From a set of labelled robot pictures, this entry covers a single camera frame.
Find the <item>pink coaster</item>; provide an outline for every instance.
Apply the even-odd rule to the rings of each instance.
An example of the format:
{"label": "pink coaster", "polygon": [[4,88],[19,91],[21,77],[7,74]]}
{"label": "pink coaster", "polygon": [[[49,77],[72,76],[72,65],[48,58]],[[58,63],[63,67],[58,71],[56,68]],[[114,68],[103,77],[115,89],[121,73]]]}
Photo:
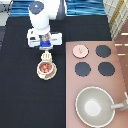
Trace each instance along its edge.
{"label": "pink coaster", "polygon": [[89,50],[84,45],[76,45],[73,48],[73,54],[77,58],[84,58],[88,55]]}

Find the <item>white robot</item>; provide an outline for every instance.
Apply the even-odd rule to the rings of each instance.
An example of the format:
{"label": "white robot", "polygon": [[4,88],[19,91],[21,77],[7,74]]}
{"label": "white robot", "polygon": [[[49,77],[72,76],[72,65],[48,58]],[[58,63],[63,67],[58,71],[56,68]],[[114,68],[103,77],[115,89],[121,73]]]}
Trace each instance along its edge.
{"label": "white robot", "polygon": [[29,5],[29,16],[33,28],[28,30],[28,46],[50,50],[62,44],[62,33],[50,33],[49,20],[63,20],[67,14],[65,0],[35,0]]}
{"label": "white robot", "polygon": [[41,56],[42,61],[37,66],[37,74],[41,79],[49,80],[57,72],[49,50],[53,48],[53,45],[62,44],[62,33],[50,33],[49,20],[65,18],[66,2],[64,0],[35,0],[28,10],[33,28],[28,30],[27,44],[30,48],[39,47],[39,50],[45,51]]}

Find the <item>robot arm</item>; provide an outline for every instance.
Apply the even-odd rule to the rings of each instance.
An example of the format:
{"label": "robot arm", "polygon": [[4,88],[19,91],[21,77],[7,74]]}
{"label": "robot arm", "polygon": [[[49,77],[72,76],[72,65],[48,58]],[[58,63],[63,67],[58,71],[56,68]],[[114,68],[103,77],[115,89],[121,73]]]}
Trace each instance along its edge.
{"label": "robot arm", "polygon": [[42,47],[41,41],[47,42],[46,35],[49,35],[49,46],[41,49],[51,49],[53,45],[62,44],[62,33],[50,33],[49,20],[63,20],[67,13],[64,0],[36,0],[29,6],[29,16],[32,29],[28,30],[27,40],[29,47]]}

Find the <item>ceramic bowl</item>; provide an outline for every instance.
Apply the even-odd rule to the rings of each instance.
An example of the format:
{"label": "ceramic bowl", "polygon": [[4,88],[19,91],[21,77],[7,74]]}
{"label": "ceramic bowl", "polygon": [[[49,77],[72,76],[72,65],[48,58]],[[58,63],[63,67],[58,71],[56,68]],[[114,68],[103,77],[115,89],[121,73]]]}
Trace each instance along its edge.
{"label": "ceramic bowl", "polygon": [[100,128],[108,125],[114,118],[115,110],[111,96],[99,87],[87,87],[76,98],[76,112],[87,125]]}

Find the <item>small cup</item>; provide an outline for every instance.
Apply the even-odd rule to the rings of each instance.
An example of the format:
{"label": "small cup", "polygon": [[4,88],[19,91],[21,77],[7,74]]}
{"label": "small cup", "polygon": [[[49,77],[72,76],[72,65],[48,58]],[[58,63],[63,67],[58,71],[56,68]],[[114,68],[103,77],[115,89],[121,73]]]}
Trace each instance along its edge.
{"label": "small cup", "polygon": [[[44,65],[46,65],[46,64],[48,64],[48,72],[43,72],[43,66]],[[42,78],[42,79],[44,79],[44,78],[48,78],[48,77],[50,77],[53,73],[53,70],[54,70],[54,65],[53,65],[53,63],[52,62],[43,62],[43,61],[41,61],[39,64],[38,64],[38,66],[37,66],[37,74],[39,74],[40,75],[40,77]]]}

